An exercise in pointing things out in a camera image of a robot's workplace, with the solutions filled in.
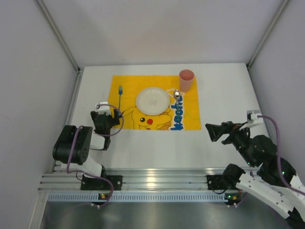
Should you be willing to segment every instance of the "white table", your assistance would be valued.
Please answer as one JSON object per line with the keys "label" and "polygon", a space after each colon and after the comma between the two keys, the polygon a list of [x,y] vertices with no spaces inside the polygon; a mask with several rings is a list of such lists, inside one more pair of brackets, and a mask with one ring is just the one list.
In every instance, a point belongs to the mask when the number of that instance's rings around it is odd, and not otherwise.
{"label": "white table", "polygon": [[[204,126],[245,122],[247,110],[259,110],[244,63],[85,67],[71,124],[94,127],[90,112],[108,100],[113,75],[178,75],[182,69],[191,69],[197,77],[202,129],[122,130],[111,137],[107,151],[90,151],[97,162],[112,169],[247,166],[233,145],[221,144],[226,136],[212,143]],[[252,137],[258,134],[267,135],[265,125],[251,129]]]}

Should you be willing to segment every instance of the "cup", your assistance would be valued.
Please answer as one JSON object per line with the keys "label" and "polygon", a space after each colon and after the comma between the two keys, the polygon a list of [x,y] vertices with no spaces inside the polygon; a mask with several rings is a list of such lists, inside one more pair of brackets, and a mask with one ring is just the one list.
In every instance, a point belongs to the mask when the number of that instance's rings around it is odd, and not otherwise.
{"label": "cup", "polygon": [[195,78],[194,73],[191,70],[185,69],[179,73],[180,91],[188,92],[192,87],[193,80]]}

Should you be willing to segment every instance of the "yellow cloth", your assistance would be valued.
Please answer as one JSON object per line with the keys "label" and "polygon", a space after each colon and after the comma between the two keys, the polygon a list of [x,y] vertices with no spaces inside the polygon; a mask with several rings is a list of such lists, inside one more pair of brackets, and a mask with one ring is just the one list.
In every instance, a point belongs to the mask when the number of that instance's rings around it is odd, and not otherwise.
{"label": "yellow cloth", "polygon": [[[121,108],[124,116],[124,129],[138,130],[200,130],[200,114],[198,105],[197,82],[193,81],[191,89],[187,93],[181,93],[179,108],[183,114],[180,119],[176,115],[176,102],[173,97],[175,89],[179,89],[179,76],[177,75],[114,75],[108,102],[119,106],[119,86],[123,88],[121,95]],[[145,115],[136,107],[136,97],[140,91],[148,87],[160,87],[170,96],[170,106],[162,114]],[[140,119],[152,119],[150,125],[141,122]]]}

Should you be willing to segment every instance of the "white plate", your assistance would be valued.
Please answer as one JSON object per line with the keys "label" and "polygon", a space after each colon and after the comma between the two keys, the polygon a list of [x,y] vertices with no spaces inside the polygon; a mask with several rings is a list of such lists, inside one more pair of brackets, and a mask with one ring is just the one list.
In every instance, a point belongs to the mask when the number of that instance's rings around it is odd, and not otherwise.
{"label": "white plate", "polygon": [[136,99],[138,109],[146,115],[159,115],[170,104],[168,93],[159,87],[149,87],[141,91]]}

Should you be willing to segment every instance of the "white wall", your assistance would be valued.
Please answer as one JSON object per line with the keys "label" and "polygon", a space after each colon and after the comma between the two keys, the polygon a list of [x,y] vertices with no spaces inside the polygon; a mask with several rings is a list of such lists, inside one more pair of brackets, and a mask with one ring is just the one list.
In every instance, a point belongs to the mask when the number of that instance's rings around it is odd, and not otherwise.
{"label": "white wall", "polygon": [[0,227],[27,227],[75,71],[33,0],[0,1]]}
{"label": "white wall", "polygon": [[305,181],[305,1],[293,0],[252,67],[266,115],[279,124],[282,152]]}
{"label": "white wall", "polygon": [[282,0],[45,0],[81,66],[248,62]]}

